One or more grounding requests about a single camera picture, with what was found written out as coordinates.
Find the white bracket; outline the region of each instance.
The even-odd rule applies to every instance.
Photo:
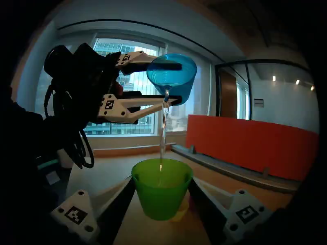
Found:
[[[136,120],[162,109],[162,98],[117,99],[114,94],[105,94],[98,117],[112,123],[133,124]],[[127,108],[152,105],[151,107],[131,113]]]

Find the window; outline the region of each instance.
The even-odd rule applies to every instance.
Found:
[[[237,119],[250,119],[249,85],[245,82],[236,82],[237,90]]]
[[[132,42],[128,40],[98,38],[93,48],[98,54],[106,56],[115,52],[144,51],[148,55],[158,56],[159,47]],[[130,75],[119,73],[117,82],[123,86],[124,91],[141,91],[142,94],[156,94],[156,89],[148,80],[146,72],[136,72]],[[137,125],[121,123],[89,123],[84,129],[87,135],[122,135],[122,134],[153,134],[155,132],[155,114],[140,118]]]
[[[84,42],[83,38],[79,38],[72,46],[67,46],[72,52]],[[191,59],[197,65],[197,74],[194,79],[193,87],[190,92],[189,99],[186,103],[180,106],[173,106],[169,110],[167,120],[167,132],[183,132],[187,130],[188,115],[207,115],[211,94],[211,63],[205,57],[198,53],[194,53],[191,50],[185,49],[173,44],[166,45],[166,49],[163,48],[163,44],[158,43],[157,46],[149,45],[146,43],[135,42],[130,40],[112,39],[112,38],[96,38],[85,40],[87,43],[93,43],[93,49],[102,56],[106,56],[114,52],[134,52],[144,51],[148,55],[160,56],[164,53],[181,53]],[[71,41],[65,41],[65,44],[71,44]],[[39,84],[37,88],[35,112],[44,115],[44,97],[45,92],[51,82],[52,77],[42,70]],[[142,94],[158,94],[153,84],[148,80],[146,72],[136,72],[130,75],[123,75],[121,72],[117,78],[119,84],[123,86],[124,91],[140,91]],[[48,105],[49,115],[53,115],[52,98]],[[97,125],[94,123],[88,123],[84,129],[85,134],[95,137],[106,137],[110,135],[126,135],[137,136],[140,134],[157,135],[161,129],[161,116],[162,112],[151,114],[140,118],[137,125],[119,124],[119,123],[103,123]]]

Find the sign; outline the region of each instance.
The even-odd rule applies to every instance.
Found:
[[[263,99],[254,99],[254,106],[255,107],[264,107]]]

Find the table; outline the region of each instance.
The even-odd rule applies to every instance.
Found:
[[[99,192],[118,184],[130,176],[132,167],[135,164],[150,158],[159,158],[159,153],[115,158],[96,158],[92,169],[80,169],[74,165],[69,177],[66,195],[69,197],[77,190],[83,189],[89,193],[90,197],[96,196]],[[291,194],[265,190],[234,180],[171,151],[166,152],[165,158],[175,159],[188,164],[193,169],[195,177],[227,192],[235,193],[238,189],[245,189],[272,211],[285,207],[292,198]]]

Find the windowsill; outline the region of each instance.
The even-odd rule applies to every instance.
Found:
[[[129,138],[129,137],[149,137],[155,134],[87,134],[88,138]]]
[[[167,132],[166,136],[182,136],[186,131]],[[129,138],[129,137],[159,137],[155,134],[87,134],[88,138]]]

